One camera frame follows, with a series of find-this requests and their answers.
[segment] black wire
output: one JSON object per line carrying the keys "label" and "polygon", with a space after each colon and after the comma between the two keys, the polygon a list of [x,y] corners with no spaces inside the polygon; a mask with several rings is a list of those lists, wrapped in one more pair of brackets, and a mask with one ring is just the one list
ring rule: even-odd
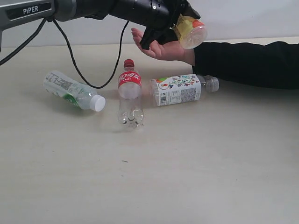
{"label": "black wire", "polygon": [[26,47],[42,30],[43,26],[45,25],[46,21],[48,18],[44,18],[40,25],[38,26],[37,30],[27,39],[25,40],[18,48],[16,48],[13,52],[11,52],[8,56],[3,58],[0,61],[0,66],[3,65],[4,63],[8,62],[12,57],[14,57],[16,54],[18,54],[24,47]]}
{"label": "black wire", "polygon": [[95,86],[95,85],[90,84],[90,83],[87,81],[87,79],[82,75],[82,73],[80,72],[80,70],[79,70],[79,68],[78,68],[78,66],[77,66],[77,64],[76,64],[76,61],[75,61],[75,58],[74,58],[74,54],[73,54],[73,51],[72,51],[72,49],[71,49],[71,44],[70,44],[70,42],[69,42],[69,40],[68,40],[68,38],[67,38],[65,32],[61,29],[61,27],[59,26],[59,24],[57,23],[56,20],[53,20],[53,22],[54,22],[54,24],[56,25],[56,27],[59,29],[59,31],[61,32],[62,36],[64,36],[64,39],[65,39],[66,44],[67,44],[67,47],[68,47],[68,49],[69,49],[69,51],[70,51],[71,60],[72,60],[72,62],[73,62],[73,64],[74,64],[74,66],[75,66],[75,69],[77,70],[77,72],[78,72],[78,74],[80,75],[80,77],[84,80],[84,82],[85,82],[87,85],[89,85],[90,87],[93,87],[93,88],[95,88],[95,89],[102,89],[102,88],[104,88],[105,86],[107,86],[107,85],[111,82],[111,80],[113,79],[113,77],[114,77],[114,75],[115,75],[115,72],[116,72],[116,69],[117,69],[117,66],[118,66],[118,63],[119,63],[119,61],[120,61],[120,58],[121,58],[122,38],[123,38],[123,34],[124,34],[124,32],[125,32],[125,30],[126,30],[128,24],[129,24],[129,21],[126,22],[126,24],[125,24],[125,26],[124,26],[124,28],[122,29],[122,32],[121,32],[120,48],[119,48],[118,57],[117,57],[117,60],[116,60],[116,64],[115,64],[113,73],[112,73],[111,77],[108,79],[108,81],[107,81],[105,84],[103,84],[102,86]]}

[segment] black sleeve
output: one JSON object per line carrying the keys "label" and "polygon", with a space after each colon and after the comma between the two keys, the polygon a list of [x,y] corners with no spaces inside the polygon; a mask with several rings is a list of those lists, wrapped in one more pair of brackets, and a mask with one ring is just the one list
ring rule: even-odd
{"label": "black sleeve", "polygon": [[204,42],[195,51],[193,72],[277,89],[299,89],[299,44]]}

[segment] tabletop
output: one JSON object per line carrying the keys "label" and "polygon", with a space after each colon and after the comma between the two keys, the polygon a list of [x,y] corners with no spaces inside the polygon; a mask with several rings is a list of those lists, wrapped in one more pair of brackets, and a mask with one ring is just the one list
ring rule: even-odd
{"label": "tabletop", "polygon": [[[87,79],[106,82],[118,46],[73,48]],[[121,63],[127,58],[144,85],[192,73],[130,44]],[[1,224],[298,222],[299,91],[220,80],[202,101],[152,107],[145,99],[144,126],[126,132],[117,78],[98,91],[107,105],[96,113],[47,93],[51,70],[81,81],[64,46],[25,48],[0,67]]]}

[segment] lying bottle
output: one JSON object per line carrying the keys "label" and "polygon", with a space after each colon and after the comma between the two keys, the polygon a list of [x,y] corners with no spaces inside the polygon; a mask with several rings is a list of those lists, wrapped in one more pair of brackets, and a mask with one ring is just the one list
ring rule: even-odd
{"label": "lying bottle", "polygon": [[195,74],[153,79],[150,94],[155,106],[186,103],[202,99],[207,93],[219,89],[219,81],[212,76]]}
{"label": "lying bottle", "polygon": [[61,97],[83,110],[91,109],[100,112],[104,109],[106,100],[97,91],[79,83],[59,71],[50,72],[43,81],[46,91]]}
{"label": "lying bottle", "polygon": [[118,85],[120,98],[118,121],[121,124],[132,128],[142,125],[144,114],[141,105],[141,87],[141,77],[135,70],[133,60],[126,60]]}
{"label": "lying bottle", "polygon": [[177,38],[185,49],[194,49],[206,40],[207,30],[205,25],[190,16],[180,15],[176,26],[173,28]]}

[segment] robotic arm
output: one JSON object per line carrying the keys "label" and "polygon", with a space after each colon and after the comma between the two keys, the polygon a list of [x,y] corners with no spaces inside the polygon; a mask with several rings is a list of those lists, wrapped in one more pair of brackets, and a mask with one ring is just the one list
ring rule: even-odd
{"label": "robotic arm", "polygon": [[0,50],[2,31],[11,27],[47,17],[102,20],[107,15],[145,26],[141,46],[149,49],[154,40],[161,44],[177,40],[171,28],[180,14],[200,19],[187,0],[1,0]]}

